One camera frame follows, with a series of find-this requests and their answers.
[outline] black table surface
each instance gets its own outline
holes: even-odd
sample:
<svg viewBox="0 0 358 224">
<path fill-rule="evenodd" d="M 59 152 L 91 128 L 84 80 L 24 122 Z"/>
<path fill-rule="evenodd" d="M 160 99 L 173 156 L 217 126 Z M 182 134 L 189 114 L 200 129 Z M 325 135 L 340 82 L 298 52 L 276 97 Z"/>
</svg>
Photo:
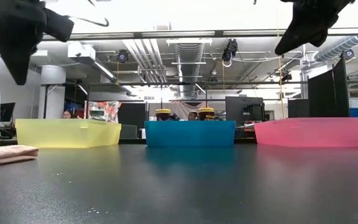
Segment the black table surface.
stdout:
<svg viewBox="0 0 358 224">
<path fill-rule="evenodd" d="M 0 223 L 358 223 L 358 149 L 43 149 L 0 166 Z"/>
</svg>

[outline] plastic bin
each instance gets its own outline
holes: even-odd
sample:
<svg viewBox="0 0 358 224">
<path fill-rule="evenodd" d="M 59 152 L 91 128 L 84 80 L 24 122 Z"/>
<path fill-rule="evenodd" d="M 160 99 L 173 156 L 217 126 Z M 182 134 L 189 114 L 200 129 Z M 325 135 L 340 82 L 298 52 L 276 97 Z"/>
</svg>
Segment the plastic bin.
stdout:
<svg viewBox="0 0 358 224">
<path fill-rule="evenodd" d="M 350 112 L 352 118 L 358 118 L 358 108 L 351 108 Z"/>
<path fill-rule="evenodd" d="M 17 143 L 40 148 L 118 144 L 121 124 L 90 119 L 17 119 Z"/>
<path fill-rule="evenodd" d="M 148 147 L 232 147 L 235 121 L 146 121 Z"/>
<path fill-rule="evenodd" d="M 358 147 L 358 118 L 289 118 L 255 125 L 259 144 Z"/>
</svg>

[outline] yellow plastic bin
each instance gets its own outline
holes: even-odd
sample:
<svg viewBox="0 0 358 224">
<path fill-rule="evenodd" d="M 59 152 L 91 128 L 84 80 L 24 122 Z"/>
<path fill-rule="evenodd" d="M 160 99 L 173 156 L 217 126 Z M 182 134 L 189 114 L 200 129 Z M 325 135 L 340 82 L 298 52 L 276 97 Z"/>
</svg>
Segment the yellow plastic bin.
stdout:
<svg viewBox="0 0 358 224">
<path fill-rule="evenodd" d="M 90 119 L 16 119 L 17 143 L 39 148 L 118 144 L 121 124 Z"/>
</svg>

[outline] yellow cap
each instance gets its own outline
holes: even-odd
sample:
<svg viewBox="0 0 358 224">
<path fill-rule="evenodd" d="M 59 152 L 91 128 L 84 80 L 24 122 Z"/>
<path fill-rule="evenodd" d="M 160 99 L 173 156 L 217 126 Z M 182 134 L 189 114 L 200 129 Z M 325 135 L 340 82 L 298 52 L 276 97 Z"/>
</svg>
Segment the yellow cap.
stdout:
<svg viewBox="0 0 358 224">
<path fill-rule="evenodd" d="M 155 114 L 160 114 L 160 113 L 171 113 L 170 109 L 157 109 L 155 110 Z"/>
<path fill-rule="evenodd" d="M 215 110 L 214 108 L 200 108 L 199 112 L 215 112 Z"/>
</svg>

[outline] beige cloth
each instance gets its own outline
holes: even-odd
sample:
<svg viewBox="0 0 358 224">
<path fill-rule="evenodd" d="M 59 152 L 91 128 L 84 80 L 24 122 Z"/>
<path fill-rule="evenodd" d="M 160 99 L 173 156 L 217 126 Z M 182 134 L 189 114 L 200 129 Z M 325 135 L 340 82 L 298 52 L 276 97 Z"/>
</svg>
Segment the beige cloth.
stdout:
<svg viewBox="0 0 358 224">
<path fill-rule="evenodd" d="M 39 149 L 32 146 L 0 147 L 0 165 L 35 159 L 38 156 L 38 152 Z"/>
</svg>

